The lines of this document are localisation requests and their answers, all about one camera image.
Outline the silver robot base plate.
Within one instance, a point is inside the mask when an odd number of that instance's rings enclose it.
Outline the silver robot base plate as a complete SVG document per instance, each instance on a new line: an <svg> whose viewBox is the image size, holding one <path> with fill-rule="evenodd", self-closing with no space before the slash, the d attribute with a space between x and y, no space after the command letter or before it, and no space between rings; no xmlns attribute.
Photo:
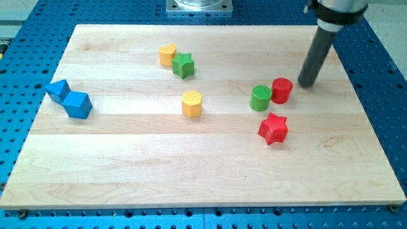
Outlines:
<svg viewBox="0 0 407 229"><path fill-rule="evenodd" d="M232 0L166 0L167 13L231 13Z"/></svg>

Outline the robot arm silver end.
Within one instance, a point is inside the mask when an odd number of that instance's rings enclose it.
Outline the robot arm silver end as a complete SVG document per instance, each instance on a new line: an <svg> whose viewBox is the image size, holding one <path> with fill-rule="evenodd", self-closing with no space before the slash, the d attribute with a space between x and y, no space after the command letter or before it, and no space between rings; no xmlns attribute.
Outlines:
<svg viewBox="0 0 407 229"><path fill-rule="evenodd" d="M368 8L367 0L309 0L303 12L313 11L317 25L328 32L360 22Z"/></svg>

